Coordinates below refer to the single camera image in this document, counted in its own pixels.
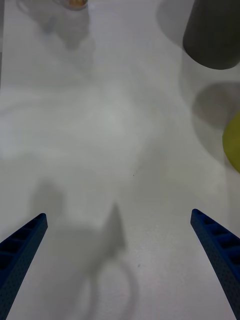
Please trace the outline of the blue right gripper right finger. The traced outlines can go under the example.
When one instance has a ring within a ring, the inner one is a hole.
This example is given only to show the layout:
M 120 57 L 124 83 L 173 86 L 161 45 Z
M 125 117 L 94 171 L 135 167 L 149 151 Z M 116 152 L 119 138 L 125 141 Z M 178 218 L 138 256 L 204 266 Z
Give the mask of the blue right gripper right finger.
M 191 212 L 194 229 L 236 318 L 240 318 L 240 239 L 198 209 Z

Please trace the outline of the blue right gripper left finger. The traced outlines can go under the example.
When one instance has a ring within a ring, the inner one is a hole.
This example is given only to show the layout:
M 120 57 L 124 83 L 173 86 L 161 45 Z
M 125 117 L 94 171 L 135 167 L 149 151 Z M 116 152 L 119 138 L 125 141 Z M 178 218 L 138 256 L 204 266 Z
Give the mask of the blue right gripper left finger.
M 7 318 L 47 228 L 40 213 L 0 243 L 0 319 Z

